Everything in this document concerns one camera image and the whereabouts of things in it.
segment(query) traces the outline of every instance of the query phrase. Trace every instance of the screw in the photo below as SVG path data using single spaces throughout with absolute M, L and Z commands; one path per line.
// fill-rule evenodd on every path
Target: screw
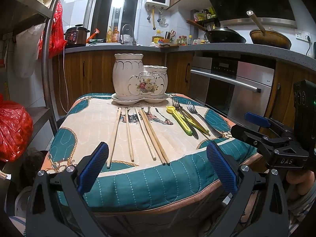
M 75 167 L 74 167 L 74 166 L 68 166 L 68 167 L 66 168 L 66 171 L 67 171 L 68 173 L 73 172 L 74 170 L 75 170 Z
M 241 165 L 240 168 L 241 168 L 242 171 L 245 171 L 245 172 L 249 171 L 249 167 L 247 165 Z
M 42 175 L 44 175 L 44 174 L 45 174 L 45 170 L 40 170 L 40 171 L 37 172 L 37 175 L 38 175 L 38 176 L 42 176 Z
M 277 175 L 278 171 L 276 169 L 271 169 L 271 173 L 274 174 L 274 175 Z

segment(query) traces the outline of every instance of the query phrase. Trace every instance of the electric pressure cooker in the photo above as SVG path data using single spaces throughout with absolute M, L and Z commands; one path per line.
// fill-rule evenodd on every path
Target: electric pressure cooker
M 68 28 L 65 33 L 65 40 L 67 41 L 65 48 L 86 46 L 87 33 L 89 32 L 90 30 L 83 27 L 83 24 Z

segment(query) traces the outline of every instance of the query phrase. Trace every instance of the blue gripper pad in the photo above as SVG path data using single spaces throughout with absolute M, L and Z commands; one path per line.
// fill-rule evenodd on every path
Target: blue gripper pad
M 271 126 L 271 124 L 269 123 L 269 120 L 262 117 L 262 116 L 258 116 L 256 114 L 253 114 L 251 112 L 247 112 L 244 116 L 245 120 L 250 122 L 250 123 L 253 123 L 257 126 L 261 126 L 261 127 L 264 127 L 264 128 L 268 128 Z
M 109 147 L 106 143 L 99 145 L 97 150 L 94 151 L 92 158 L 79 175 L 77 190 L 80 195 L 91 191 L 91 188 L 101 172 L 108 156 Z
M 238 191 L 237 176 L 225 160 L 224 153 L 215 142 L 212 141 L 208 144 L 206 155 L 209 162 L 212 164 L 215 173 L 222 182 L 224 189 L 235 194 Z

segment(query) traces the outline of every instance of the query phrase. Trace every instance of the countertop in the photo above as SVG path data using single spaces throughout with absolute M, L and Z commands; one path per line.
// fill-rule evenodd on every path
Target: countertop
M 97 50 L 132 50 L 132 51 L 156 51 L 156 52 L 181 52 L 181 51 L 212 51 L 212 52 L 236 52 L 240 54 L 258 55 L 259 57 L 272 58 L 277 61 L 285 61 L 292 64 L 301 65 L 316 71 L 316 60 L 291 50 L 276 48 L 266 45 L 252 43 L 208 43 L 187 45 L 170 48 L 156 48 L 148 46 L 132 46 L 132 45 L 89 45 L 85 47 L 69 48 L 65 53 L 81 52 L 81 51 L 97 51 Z

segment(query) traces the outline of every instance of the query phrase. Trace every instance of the metal fork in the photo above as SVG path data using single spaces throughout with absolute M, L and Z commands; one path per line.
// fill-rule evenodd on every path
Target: metal fork
M 172 100 L 172 106 L 174 106 L 176 108 L 176 110 L 178 110 L 182 114 L 183 120 L 188 125 L 188 127 L 191 129 L 192 135 L 194 136 L 194 138 L 198 139 L 198 133 L 196 132 L 194 127 L 189 123 L 188 119 L 185 117 L 185 114 L 183 112 L 183 108 L 180 106 L 180 103 L 179 103 L 178 99 L 177 98 L 172 98 L 171 100 Z
M 209 130 L 211 131 L 211 133 L 217 137 L 217 138 L 222 138 L 223 137 L 223 134 L 221 134 L 220 132 L 218 132 L 214 127 L 211 126 L 210 123 L 208 123 L 204 117 L 202 117 L 196 110 L 195 106 L 190 102 L 190 101 L 187 101 L 186 102 L 186 105 L 187 105 L 187 108 L 189 110 L 189 112 L 191 114 L 196 114 L 200 117 L 200 119 L 202 119 L 204 121 L 204 123 L 207 125 L 207 127 L 209 128 Z

